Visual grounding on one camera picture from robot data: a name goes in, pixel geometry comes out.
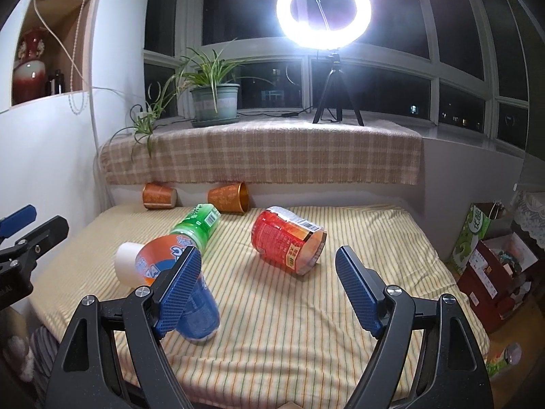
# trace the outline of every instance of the ring light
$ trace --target ring light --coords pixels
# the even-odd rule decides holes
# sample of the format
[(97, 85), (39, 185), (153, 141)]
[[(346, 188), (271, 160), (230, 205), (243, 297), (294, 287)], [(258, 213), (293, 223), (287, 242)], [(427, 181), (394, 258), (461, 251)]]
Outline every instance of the ring light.
[(333, 50), (357, 40), (371, 21), (371, 2), (354, 0), (356, 16), (352, 23), (339, 30), (313, 30), (307, 23), (296, 21), (292, 16), (292, 0), (278, 0), (276, 13), (280, 26), (288, 38), (302, 47)]

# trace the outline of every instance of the green bottle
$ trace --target green bottle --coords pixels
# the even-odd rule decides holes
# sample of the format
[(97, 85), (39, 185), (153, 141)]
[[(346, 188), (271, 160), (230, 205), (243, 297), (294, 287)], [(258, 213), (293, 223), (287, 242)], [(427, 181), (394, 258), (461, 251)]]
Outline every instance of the green bottle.
[(217, 227), (221, 214), (212, 204), (198, 204), (182, 222), (171, 230), (171, 235), (185, 235), (191, 238), (201, 253)]

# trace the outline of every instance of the white cylinder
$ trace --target white cylinder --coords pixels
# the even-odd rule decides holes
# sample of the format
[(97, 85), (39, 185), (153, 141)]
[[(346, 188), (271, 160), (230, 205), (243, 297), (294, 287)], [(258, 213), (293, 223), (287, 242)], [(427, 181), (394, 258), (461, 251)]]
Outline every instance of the white cylinder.
[(138, 243), (123, 243), (115, 254), (115, 274), (122, 285), (138, 287), (144, 284), (142, 277), (136, 272), (136, 256), (144, 247)]

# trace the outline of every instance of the screw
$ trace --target screw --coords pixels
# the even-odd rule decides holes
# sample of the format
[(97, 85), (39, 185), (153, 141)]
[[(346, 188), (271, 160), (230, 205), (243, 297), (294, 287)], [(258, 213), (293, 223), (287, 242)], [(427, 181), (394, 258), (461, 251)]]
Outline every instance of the screw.
[(140, 286), (136, 291), (135, 291), (135, 295), (137, 297), (145, 297), (147, 295), (149, 295), (149, 287), (147, 286)]
[(401, 288), (399, 286), (388, 286), (386, 288), (386, 292), (388, 292), (389, 295), (392, 297), (397, 297), (398, 295), (401, 295)]
[(445, 294), (443, 295), (443, 301), (446, 303), (446, 304), (454, 304), (456, 303), (456, 298), (454, 298), (451, 294)]
[(82, 300), (81, 304), (84, 306), (91, 306), (95, 302), (95, 297), (92, 295), (86, 295)]

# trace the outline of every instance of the striped bedsheet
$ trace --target striped bedsheet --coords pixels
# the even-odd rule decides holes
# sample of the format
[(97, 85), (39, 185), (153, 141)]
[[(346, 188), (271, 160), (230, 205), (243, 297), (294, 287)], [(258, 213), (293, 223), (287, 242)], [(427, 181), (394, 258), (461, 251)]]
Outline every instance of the striped bedsheet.
[[(62, 252), (35, 282), (31, 302), (58, 339), (86, 294), (100, 300), (126, 296), (113, 269), (125, 241), (146, 243), (164, 235), (190, 208), (146, 211), (140, 205), (107, 210)], [(176, 332), (162, 345), (192, 401), (225, 408), (270, 408), (295, 402), (304, 409), (343, 407), (375, 346), (358, 324), (334, 269), (335, 251), (350, 245), (363, 263), (409, 294), (435, 299), (445, 292), (462, 304), (483, 354), (489, 340), (454, 279), (410, 214), (392, 206), (299, 207), (324, 225), (328, 240), (319, 264), (305, 277), (260, 260), (250, 229), (260, 209), (224, 214), (203, 254), (203, 273), (216, 297), (221, 326), (205, 344)], [(413, 333), (397, 397), (407, 394), (420, 350)], [(124, 334), (116, 335), (125, 379), (137, 384)]]

